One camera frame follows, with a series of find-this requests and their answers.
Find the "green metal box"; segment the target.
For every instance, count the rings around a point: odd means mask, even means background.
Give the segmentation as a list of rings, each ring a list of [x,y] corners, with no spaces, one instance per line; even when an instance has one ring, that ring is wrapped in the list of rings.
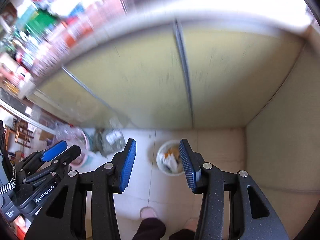
[[[48,26],[56,23],[58,19],[59,18],[57,16],[50,14],[48,11],[39,9],[32,14],[24,28],[30,32],[41,33]]]

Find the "white trash bowl on floor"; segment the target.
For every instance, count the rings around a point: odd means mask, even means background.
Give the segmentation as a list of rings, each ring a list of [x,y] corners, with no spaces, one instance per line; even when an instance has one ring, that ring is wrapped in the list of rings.
[[[169,140],[158,150],[156,163],[161,172],[167,176],[180,176],[184,173],[179,152],[179,141]]]

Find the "yellow green cabinet doors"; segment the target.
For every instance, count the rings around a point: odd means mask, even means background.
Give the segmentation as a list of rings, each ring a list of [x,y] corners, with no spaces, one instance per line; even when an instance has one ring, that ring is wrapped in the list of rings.
[[[183,22],[84,39],[29,100],[74,126],[246,126],[287,78],[305,40],[261,23]]]

